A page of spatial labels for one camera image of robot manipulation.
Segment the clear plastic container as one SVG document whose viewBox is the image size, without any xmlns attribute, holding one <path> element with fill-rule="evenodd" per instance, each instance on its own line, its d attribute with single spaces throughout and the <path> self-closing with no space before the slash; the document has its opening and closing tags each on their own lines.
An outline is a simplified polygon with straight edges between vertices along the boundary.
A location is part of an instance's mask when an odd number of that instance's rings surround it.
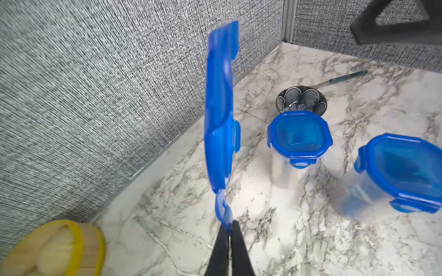
<svg viewBox="0 0 442 276">
<path fill-rule="evenodd" d="M 334 209 L 352 220 L 373 223 L 399 215 L 390 205 L 393 197 L 384 192 L 366 171 L 347 172 L 330 194 Z"/>
<path fill-rule="evenodd" d="M 301 169 L 295 168 L 288 158 L 280 155 L 270 147 L 272 155 L 272 168 L 270 178 L 274 186 L 280 189 L 297 189 L 309 176 L 315 174 L 319 164 L 311 164 Z"/>
</svg>

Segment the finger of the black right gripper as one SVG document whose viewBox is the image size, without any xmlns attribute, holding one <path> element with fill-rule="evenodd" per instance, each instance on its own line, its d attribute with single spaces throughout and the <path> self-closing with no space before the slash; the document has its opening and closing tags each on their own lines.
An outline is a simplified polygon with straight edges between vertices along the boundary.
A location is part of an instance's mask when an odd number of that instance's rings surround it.
<svg viewBox="0 0 442 276">
<path fill-rule="evenodd" d="M 442 2 L 418 1 L 418 7 L 428 20 L 392 25 L 377 25 L 377 17 L 390 4 L 390 0 L 372 1 L 351 24 L 351 32 L 362 44 L 429 44 L 442 43 Z"/>
</svg>

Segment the blue lid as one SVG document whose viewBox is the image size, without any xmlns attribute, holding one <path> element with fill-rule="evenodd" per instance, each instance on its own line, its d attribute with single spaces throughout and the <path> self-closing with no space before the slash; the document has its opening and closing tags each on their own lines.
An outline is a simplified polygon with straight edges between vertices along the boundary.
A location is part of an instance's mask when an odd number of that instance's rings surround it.
<svg viewBox="0 0 442 276">
<path fill-rule="evenodd" d="M 401 213 L 436 213 L 442 207 L 442 150 L 426 140 L 379 135 L 359 148 L 354 169 L 367 174 Z"/>
<path fill-rule="evenodd" d="M 233 117 L 232 62 L 239 51 L 239 23 L 233 21 L 208 37 L 204 148 L 209 183 L 215 193 L 215 213 L 231 232 L 233 214 L 225 191 L 230 183 L 233 157 L 240 149 L 241 126 Z"/>
<path fill-rule="evenodd" d="M 282 113 L 267 127 L 267 146 L 296 169 L 316 164 L 332 145 L 328 123 L 309 111 Z"/>
</svg>

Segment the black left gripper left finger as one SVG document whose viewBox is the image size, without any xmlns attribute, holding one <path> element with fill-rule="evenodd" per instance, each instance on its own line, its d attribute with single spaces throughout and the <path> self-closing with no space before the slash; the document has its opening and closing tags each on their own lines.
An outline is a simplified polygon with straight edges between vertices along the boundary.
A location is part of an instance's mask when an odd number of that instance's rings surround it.
<svg viewBox="0 0 442 276">
<path fill-rule="evenodd" d="M 230 240 L 227 229 L 220 226 L 205 276 L 227 276 L 229 273 Z"/>
</svg>

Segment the blue lid back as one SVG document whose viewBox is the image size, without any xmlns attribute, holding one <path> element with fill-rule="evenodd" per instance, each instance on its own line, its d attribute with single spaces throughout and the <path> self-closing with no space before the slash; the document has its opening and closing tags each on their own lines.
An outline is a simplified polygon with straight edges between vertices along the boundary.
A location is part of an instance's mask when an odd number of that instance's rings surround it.
<svg viewBox="0 0 442 276">
<path fill-rule="evenodd" d="M 209 183 L 215 193 L 215 213 L 231 232 L 233 214 L 225 191 L 230 183 L 233 157 L 240 149 L 241 126 L 233 117 L 232 62 L 239 51 L 239 23 L 233 21 L 208 37 L 204 148 Z"/>
</svg>

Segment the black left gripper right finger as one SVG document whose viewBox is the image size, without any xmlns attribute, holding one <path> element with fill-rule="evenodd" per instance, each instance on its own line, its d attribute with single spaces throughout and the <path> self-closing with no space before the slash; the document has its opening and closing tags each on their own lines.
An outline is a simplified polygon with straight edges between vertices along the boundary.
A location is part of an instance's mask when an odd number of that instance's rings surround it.
<svg viewBox="0 0 442 276">
<path fill-rule="evenodd" d="M 231 251 L 232 275 L 255 276 L 239 222 L 236 220 L 231 226 Z"/>
</svg>

